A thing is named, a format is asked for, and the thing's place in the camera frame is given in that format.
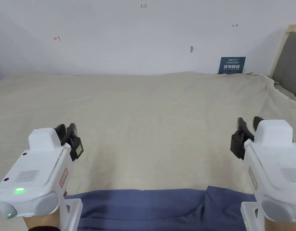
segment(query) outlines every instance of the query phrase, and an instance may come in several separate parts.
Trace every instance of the white plastic casing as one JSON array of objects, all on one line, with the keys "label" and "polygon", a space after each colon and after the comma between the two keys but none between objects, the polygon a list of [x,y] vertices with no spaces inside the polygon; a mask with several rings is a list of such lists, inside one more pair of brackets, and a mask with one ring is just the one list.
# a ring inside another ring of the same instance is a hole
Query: white plastic casing
[{"label": "white plastic casing", "polygon": [[[292,142],[291,126],[285,120],[260,121],[255,141],[245,142],[244,165],[257,201],[253,203],[257,204],[258,215],[296,223],[296,143]],[[241,212],[248,223],[247,229],[257,230],[249,229],[254,218],[248,215],[247,202],[243,203]],[[253,205],[248,204],[249,210],[254,209]],[[256,222],[262,226],[263,217]]]},{"label": "white plastic casing", "polygon": [[53,128],[35,129],[29,145],[0,183],[0,210],[7,219],[56,211],[73,171],[71,147],[61,146]]}]

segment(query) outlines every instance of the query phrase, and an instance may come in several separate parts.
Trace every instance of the blue fabric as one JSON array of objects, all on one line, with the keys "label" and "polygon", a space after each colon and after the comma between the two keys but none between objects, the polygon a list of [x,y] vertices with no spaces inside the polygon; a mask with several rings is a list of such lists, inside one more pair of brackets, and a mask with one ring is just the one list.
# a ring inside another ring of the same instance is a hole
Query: blue fabric
[{"label": "blue fabric", "polygon": [[240,206],[255,201],[251,194],[209,186],[206,191],[105,190],[81,198],[83,211],[78,230],[245,230]]}]

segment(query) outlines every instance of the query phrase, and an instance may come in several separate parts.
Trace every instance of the bed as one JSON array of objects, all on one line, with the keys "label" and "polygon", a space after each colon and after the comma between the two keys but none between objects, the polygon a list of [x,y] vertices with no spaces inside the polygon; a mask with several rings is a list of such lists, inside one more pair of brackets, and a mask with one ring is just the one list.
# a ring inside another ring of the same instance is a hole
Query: bed
[{"label": "bed", "polygon": [[[243,117],[252,132],[254,116],[285,119],[296,141],[296,89],[291,87],[296,72],[290,72],[296,62],[284,72],[296,46],[296,25],[289,27],[284,44],[272,79],[192,72],[5,78],[0,81],[0,181],[29,148],[34,128],[75,123],[84,153],[67,188],[71,195],[206,190],[209,185],[251,193],[241,160],[229,150],[237,118]],[[0,215],[0,230],[15,227],[25,230],[19,219],[7,222]]]}]

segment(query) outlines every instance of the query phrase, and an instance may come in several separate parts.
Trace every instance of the wrinkled sheet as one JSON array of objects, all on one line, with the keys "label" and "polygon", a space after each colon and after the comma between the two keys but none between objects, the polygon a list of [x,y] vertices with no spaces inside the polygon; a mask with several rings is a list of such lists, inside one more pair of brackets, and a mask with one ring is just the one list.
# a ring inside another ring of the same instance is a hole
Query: wrinkled sheet
[{"label": "wrinkled sheet", "polygon": [[83,202],[79,231],[241,231],[241,203],[255,201],[254,195],[211,186],[206,191],[92,191],[68,198]]},{"label": "wrinkled sheet", "polygon": [[[18,74],[0,81],[0,181],[35,128],[75,123],[84,153],[69,194],[104,189],[199,189],[251,193],[229,150],[237,118],[285,119],[296,141],[296,102],[263,75]],[[25,230],[19,219],[0,230]]]}]

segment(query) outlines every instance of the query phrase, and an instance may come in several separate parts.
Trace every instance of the wooden bed frame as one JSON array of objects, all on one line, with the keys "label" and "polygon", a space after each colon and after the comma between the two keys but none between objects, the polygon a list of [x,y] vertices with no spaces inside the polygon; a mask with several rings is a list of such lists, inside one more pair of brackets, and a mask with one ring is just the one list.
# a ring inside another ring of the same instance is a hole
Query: wooden bed frame
[{"label": "wooden bed frame", "polygon": [[296,96],[296,25],[289,25],[269,75]]},{"label": "wooden bed frame", "polygon": [[288,36],[289,36],[289,34],[291,32],[296,32],[296,24],[289,25],[287,31],[285,32],[285,35],[284,35],[284,37],[282,39],[282,42],[281,42],[281,44],[279,46],[279,51],[278,51],[278,53],[277,53],[277,55],[275,57],[275,61],[273,63],[273,67],[272,67],[271,73],[269,75],[270,78],[272,78],[272,76],[273,76],[273,73],[274,73],[274,70],[275,70],[277,61],[279,60],[279,57],[281,55],[281,52],[282,52],[282,50],[284,48],[284,45],[286,43],[286,40],[288,39]]}]

